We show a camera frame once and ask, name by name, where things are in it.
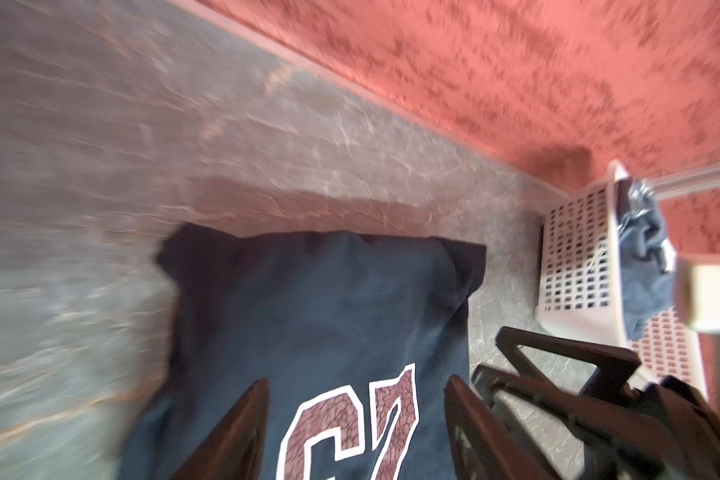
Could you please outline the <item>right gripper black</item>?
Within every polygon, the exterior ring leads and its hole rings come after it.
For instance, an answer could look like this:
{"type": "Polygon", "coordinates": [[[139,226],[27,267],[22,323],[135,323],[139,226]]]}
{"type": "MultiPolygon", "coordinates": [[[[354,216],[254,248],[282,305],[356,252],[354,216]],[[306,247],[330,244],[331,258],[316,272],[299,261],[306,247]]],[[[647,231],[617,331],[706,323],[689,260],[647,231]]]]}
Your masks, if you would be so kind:
{"type": "Polygon", "coordinates": [[[521,376],[480,365],[475,390],[486,401],[505,392],[564,423],[585,445],[582,479],[720,479],[720,419],[690,384],[668,376],[630,387],[641,361],[622,347],[513,327],[500,329],[496,346],[521,376]],[[589,397],[558,389],[522,347],[594,365],[579,392],[589,397]]]}

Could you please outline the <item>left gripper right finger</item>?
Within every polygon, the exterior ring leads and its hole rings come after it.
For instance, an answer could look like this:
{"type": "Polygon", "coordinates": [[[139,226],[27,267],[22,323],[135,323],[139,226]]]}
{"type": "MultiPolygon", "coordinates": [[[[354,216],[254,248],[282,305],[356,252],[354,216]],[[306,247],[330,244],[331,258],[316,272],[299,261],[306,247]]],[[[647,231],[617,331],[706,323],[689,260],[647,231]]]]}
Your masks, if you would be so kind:
{"type": "Polygon", "coordinates": [[[460,377],[445,386],[445,420],[458,479],[553,479],[555,471],[528,436],[513,432],[460,377]]]}

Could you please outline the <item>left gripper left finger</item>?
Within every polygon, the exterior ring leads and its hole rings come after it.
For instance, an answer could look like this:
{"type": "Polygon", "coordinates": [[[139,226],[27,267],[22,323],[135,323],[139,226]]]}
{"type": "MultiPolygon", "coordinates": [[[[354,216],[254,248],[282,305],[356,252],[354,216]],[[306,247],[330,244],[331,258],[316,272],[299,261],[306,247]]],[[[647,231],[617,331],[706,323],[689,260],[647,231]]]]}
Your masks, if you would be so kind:
{"type": "Polygon", "coordinates": [[[268,380],[253,382],[172,479],[258,479],[268,406],[268,380]]]}

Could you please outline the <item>grey blue tank top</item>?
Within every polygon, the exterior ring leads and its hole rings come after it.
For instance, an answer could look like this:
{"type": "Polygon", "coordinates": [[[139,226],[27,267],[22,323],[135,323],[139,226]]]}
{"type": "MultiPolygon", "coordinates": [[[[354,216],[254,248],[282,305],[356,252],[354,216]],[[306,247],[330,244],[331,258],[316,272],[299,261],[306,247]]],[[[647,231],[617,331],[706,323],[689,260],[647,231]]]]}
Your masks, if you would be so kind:
{"type": "Polygon", "coordinates": [[[674,263],[650,182],[627,177],[615,187],[623,322],[627,339],[638,341],[654,317],[675,305],[674,263]]]}

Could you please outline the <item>navy tank top red trim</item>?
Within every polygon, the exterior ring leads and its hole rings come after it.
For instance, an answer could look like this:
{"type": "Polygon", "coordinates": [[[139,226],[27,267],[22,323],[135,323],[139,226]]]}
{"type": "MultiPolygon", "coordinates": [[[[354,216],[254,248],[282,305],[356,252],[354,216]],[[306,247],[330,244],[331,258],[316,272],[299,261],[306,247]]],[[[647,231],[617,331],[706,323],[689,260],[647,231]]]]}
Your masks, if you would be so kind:
{"type": "Polygon", "coordinates": [[[156,261],[178,290],[168,372],[120,478],[173,476],[259,380],[264,479],[454,477],[444,389],[468,372],[484,246],[188,223],[156,261]]]}

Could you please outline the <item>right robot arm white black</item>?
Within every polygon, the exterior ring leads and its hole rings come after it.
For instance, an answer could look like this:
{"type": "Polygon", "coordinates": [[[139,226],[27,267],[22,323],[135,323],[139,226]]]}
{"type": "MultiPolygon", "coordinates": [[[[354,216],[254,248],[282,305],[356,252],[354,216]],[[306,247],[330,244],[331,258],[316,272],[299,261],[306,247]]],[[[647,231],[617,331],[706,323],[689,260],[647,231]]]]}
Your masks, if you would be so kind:
{"type": "Polygon", "coordinates": [[[486,365],[472,376],[469,425],[453,433],[454,457],[472,479],[557,479],[559,473],[504,406],[502,393],[559,420],[583,445],[582,479],[720,479],[720,339],[715,349],[714,406],[667,376],[644,389],[629,378],[641,361],[625,348],[504,327],[500,351],[514,373],[486,365]],[[524,353],[531,347],[595,370],[577,394],[555,385],[524,353]]]}

